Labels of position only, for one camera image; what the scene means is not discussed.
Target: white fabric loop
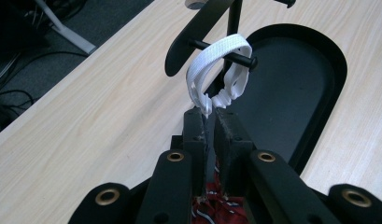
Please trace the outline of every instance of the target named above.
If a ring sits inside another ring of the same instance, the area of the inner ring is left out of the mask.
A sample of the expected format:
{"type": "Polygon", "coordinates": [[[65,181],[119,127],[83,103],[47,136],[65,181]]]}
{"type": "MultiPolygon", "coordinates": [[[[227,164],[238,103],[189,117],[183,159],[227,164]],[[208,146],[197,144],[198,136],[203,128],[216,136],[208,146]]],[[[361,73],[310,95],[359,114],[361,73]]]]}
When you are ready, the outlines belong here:
{"type": "Polygon", "coordinates": [[[224,77],[225,88],[212,99],[202,93],[205,77],[214,64],[225,55],[235,52],[250,57],[252,48],[241,35],[229,35],[204,49],[192,62],[187,71],[187,85],[190,98],[202,113],[208,117],[214,107],[226,108],[232,100],[241,96],[248,82],[248,68],[232,63],[224,77]]]}

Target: oval black tray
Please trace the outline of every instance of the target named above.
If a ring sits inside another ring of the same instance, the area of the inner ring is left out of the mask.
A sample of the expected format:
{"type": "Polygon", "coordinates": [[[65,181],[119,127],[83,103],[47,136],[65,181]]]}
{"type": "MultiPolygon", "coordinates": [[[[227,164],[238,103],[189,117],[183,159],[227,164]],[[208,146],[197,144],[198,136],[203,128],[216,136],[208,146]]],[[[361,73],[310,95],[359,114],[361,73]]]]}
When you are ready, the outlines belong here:
{"type": "Polygon", "coordinates": [[[261,28],[248,42],[259,64],[228,110],[257,148],[280,154],[300,173],[345,84],[345,56],[327,36],[294,24],[261,28]]]}

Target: wooden table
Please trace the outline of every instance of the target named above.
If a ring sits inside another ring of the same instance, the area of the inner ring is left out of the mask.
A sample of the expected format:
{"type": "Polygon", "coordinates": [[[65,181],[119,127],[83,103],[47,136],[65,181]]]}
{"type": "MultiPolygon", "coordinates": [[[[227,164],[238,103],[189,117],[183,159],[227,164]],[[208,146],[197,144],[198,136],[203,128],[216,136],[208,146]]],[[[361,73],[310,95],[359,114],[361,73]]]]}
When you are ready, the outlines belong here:
{"type": "MultiPolygon", "coordinates": [[[[195,13],[184,0],[155,0],[0,133],[0,223],[65,223],[94,187],[132,188],[151,175],[192,107],[187,65],[171,78],[163,65],[195,13]]],[[[345,87],[303,180],[324,193],[357,185],[382,200],[382,0],[298,1],[291,9],[245,0],[239,33],[282,22],[322,32],[347,58],[345,87]]],[[[226,17],[205,41],[225,30],[226,17]]]]}

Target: brass insert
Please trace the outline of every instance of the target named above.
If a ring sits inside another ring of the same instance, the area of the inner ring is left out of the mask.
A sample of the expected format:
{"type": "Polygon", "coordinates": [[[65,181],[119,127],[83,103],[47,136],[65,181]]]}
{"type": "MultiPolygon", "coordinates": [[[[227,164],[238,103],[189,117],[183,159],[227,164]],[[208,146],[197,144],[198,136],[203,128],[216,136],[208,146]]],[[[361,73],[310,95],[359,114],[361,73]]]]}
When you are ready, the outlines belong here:
{"type": "Polygon", "coordinates": [[[370,207],[372,205],[371,200],[365,195],[357,192],[354,189],[342,190],[342,196],[350,203],[359,207],[370,207]]]}
{"type": "Polygon", "coordinates": [[[182,161],[184,159],[184,155],[179,152],[172,152],[167,155],[167,159],[169,161],[182,161]]]}
{"type": "Polygon", "coordinates": [[[272,162],[276,160],[276,157],[270,153],[267,152],[260,152],[258,153],[258,158],[261,161],[266,161],[266,162],[272,162]]]}
{"type": "Polygon", "coordinates": [[[105,189],[97,194],[95,202],[99,205],[105,206],[114,203],[118,200],[120,193],[117,189],[105,189]]]}

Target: white object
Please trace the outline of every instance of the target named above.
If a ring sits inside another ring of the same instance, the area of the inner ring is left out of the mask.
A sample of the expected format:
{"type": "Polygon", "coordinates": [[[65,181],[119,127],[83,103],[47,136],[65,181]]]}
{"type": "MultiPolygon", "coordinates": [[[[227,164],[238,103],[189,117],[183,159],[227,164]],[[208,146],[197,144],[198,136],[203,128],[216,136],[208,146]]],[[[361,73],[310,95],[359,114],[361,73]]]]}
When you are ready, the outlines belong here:
{"type": "Polygon", "coordinates": [[[50,10],[48,5],[42,0],[35,0],[36,3],[42,8],[45,14],[49,17],[51,22],[53,22],[52,29],[62,35],[65,39],[69,40],[72,44],[85,51],[87,54],[92,54],[96,50],[96,46],[84,39],[82,36],[78,35],[74,31],[70,30],[68,27],[64,26],[59,19],[50,10]]]}
{"type": "Polygon", "coordinates": [[[202,113],[208,117],[214,107],[226,108],[237,97],[241,96],[248,82],[248,68],[238,63],[232,66],[224,76],[225,88],[212,99],[202,93],[205,77],[214,64],[229,53],[250,57],[252,48],[241,35],[229,35],[204,49],[192,62],[187,71],[189,95],[202,113]]]}

